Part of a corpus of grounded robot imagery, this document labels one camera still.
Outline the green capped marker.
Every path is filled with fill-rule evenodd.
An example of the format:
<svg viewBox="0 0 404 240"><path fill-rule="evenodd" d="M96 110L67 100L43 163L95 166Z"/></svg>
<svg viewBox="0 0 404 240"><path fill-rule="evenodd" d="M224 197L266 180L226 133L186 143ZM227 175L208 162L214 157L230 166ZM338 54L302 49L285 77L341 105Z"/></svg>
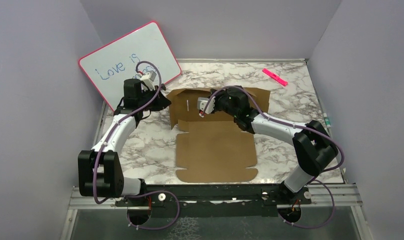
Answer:
<svg viewBox="0 0 404 240"><path fill-rule="evenodd" d="M323 113L323 119L324 119L324 123L325 123L326 127L328 129L330 129L331 128L331 122L330 122L330 119L329 119L328 115L325 112Z"/></svg>

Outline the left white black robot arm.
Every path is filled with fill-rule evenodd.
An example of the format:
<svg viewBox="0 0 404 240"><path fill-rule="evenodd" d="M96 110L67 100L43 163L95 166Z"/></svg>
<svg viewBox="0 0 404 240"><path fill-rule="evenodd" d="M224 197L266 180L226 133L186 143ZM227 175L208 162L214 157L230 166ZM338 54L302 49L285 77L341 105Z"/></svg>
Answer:
<svg viewBox="0 0 404 240"><path fill-rule="evenodd" d="M78 186L83 197L93 197L97 204L127 196L134 205L147 200L147 191L139 178L125 178L119 159L127 138L145 119L144 112L159 112L171 101L162 91L165 85L151 80L126 79L123 97L113 112L113 120L102 139L90 150L78 155Z"/></svg>

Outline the pink framed whiteboard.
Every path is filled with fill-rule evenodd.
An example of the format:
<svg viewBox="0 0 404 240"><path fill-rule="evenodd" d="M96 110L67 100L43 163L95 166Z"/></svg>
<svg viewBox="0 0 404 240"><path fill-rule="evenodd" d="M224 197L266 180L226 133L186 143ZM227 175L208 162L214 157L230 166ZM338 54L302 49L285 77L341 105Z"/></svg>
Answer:
<svg viewBox="0 0 404 240"><path fill-rule="evenodd" d="M123 97L124 80L158 69L166 84L182 73L160 26L151 21L81 57L78 65L112 110Z"/></svg>

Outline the pink highlighter marker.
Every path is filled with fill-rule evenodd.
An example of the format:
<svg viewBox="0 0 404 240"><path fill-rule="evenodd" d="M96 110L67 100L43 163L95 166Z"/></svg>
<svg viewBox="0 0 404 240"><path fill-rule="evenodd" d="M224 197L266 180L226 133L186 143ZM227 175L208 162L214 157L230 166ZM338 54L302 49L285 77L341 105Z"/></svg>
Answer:
<svg viewBox="0 0 404 240"><path fill-rule="evenodd" d="M269 71L268 69L264 68L262 70L262 72L264 74L266 74L267 76L269 76L270 78L272 78L273 80L275 80L277 83L279 83L280 85L286 87L288 85L288 82L284 79L282 79L280 76L278 76L277 74Z"/></svg>

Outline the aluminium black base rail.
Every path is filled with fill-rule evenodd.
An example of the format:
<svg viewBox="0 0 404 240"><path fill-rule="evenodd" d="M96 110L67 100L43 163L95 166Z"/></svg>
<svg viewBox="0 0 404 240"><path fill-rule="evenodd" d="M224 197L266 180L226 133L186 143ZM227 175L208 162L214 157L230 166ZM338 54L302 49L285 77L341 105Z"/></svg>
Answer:
<svg viewBox="0 0 404 240"><path fill-rule="evenodd" d="M71 193L63 240L370 240L355 184L313 184L292 204L272 184L149 185L143 205Z"/></svg>

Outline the brown cardboard box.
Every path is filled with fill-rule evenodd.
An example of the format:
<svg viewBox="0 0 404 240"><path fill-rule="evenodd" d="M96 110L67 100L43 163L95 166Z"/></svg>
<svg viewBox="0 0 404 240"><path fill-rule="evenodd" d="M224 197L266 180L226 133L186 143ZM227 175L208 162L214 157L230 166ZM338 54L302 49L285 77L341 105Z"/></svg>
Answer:
<svg viewBox="0 0 404 240"><path fill-rule="evenodd" d="M254 135L244 132L232 116L220 111L199 116L197 101L209 88L180 88L166 97L171 127L177 126L176 176L185 183L237 183L257 174Z"/></svg>

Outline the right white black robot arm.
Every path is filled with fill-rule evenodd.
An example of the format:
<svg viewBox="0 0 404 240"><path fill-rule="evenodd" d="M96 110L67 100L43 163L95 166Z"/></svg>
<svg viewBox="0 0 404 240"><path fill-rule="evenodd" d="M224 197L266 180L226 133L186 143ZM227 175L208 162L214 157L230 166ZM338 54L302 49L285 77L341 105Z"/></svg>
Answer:
<svg viewBox="0 0 404 240"><path fill-rule="evenodd" d="M304 186L321 173L329 171L329 164L342 150L316 120L309 123L273 117L261 110L255 99L241 86L211 89L207 98L197 100L199 115L224 112L244 132L273 137L294 147L297 166L279 185L277 196L290 204Z"/></svg>

